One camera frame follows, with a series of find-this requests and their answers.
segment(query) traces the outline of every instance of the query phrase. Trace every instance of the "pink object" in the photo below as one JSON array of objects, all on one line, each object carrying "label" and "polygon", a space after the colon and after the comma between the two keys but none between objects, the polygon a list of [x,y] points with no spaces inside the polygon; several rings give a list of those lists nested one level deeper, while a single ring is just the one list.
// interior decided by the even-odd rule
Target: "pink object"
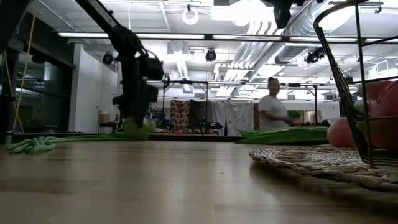
[{"label": "pink object", "polygon": [[335,119],[328,129],[329,143],[334,147],[356,148],[347,118]]},{"label": "pink object", "polygon": [[[369,83],[366,90],[373,100],[370,106],[371,117],[398,116],[397,81]],[[398,119],[371,120],[370,128],[373,144],[389,151],[398,151]]]}]

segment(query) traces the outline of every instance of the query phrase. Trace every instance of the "man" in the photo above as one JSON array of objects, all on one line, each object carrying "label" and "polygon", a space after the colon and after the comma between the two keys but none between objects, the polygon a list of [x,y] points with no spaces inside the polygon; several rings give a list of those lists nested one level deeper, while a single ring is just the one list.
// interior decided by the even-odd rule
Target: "man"
[{"label": "man", "polygon": [[287,116],[285,105],[278,100],[280,91],[278,79],[268,78],[269,95],[261,98],[259,102],[259,128],[262,131],[287,128],[291,120]]}]

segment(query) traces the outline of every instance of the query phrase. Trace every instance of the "fabric backdrop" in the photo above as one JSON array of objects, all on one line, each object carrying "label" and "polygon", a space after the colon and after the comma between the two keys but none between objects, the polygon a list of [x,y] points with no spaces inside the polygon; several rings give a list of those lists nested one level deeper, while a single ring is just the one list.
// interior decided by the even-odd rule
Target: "fabric backdrop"
[{"label": "fabric backdrop", "polygon": [[250,101],[227,101],[225,112],[228,136],[240,136],[239,130],[253,130],[253,105]]},{"label": "fabric backdrop", "polygon": [[260,122],[259,122],[259,104],[253,104],[253,130],[260,129]]},{"label": "fabric backdrop", "polygon": [[172,100],[170,107],[170,119],[174,131],[188,131],[190,102]]},{"label": "fabric backdrop", "polygon": [[[207,121],[211,121],[210,117],[210,102],[208,101],[207,105]],[[195,101],[190,100],[190,108],[189,108],[189,129],[191,130],[199,130],[199,122],[202,118],[206,118],[206,102],[205,101]]]},{"label": "fabric backdrop", "polygon": [[225,132],[225,101],[211,101],[209,104],[209,121],[219,122],[223,126],[220,130],[210,130],[211,132],[217,131],[218,136],[224,136]]}]

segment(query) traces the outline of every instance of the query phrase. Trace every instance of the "cardboard box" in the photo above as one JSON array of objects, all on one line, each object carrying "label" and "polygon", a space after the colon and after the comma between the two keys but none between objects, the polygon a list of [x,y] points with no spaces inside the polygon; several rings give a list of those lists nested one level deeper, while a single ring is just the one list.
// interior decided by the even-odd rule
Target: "cardboard box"
[{"label": "cardboard box", "polygon": [[108,124],[111,119],[110,114],[99,114],[98,115],[98,124]]}]

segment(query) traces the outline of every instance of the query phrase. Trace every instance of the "woven rug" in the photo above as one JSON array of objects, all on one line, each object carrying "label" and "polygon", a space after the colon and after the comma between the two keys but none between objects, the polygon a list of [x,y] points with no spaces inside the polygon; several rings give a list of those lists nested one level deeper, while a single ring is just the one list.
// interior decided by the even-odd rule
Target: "woven rug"
[{"label": "woven rug", "polygon": [[250,157],[263,164],[294,170],[301,175],[350,182],[373,190],[398,192],[398,169],[370,169],[356,149],[334,147],[275,147],[254,149]]}]

